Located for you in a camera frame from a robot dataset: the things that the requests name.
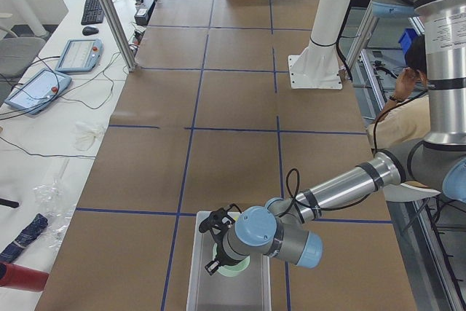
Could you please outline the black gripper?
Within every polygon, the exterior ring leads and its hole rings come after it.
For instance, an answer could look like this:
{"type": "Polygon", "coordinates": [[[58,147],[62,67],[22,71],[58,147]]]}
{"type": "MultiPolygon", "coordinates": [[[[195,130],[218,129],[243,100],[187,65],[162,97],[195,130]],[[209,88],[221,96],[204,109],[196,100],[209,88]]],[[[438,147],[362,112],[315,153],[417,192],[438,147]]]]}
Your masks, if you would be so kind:
{"type": "Polygon", "coordinates": [[[237,264],[237,261],[226,253],[222,244],[216,243],[213,251],[215,259],[205,265],[205,270],[209,275],[215,274],[220,266],[235,266],[237,264]]]}

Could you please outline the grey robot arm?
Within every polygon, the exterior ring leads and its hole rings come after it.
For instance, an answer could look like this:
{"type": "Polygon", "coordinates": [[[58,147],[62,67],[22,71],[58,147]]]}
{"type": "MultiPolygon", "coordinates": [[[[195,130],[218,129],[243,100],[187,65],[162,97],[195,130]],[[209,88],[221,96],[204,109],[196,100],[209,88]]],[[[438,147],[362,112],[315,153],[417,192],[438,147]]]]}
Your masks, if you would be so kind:
{"type": "Polygon", "coordinates": [[[216,244],[209,274],[259,254],[313,268],[323,243],[303,224],[389,185],[415,181],[465,200],[465,0],[373,0],[373,8],[380,15],[424,19],[424,34],[406,53],[395,93],[371,126],[373,159],[237,218],[227,208],[212,212],[199,226],[216,244]]]}

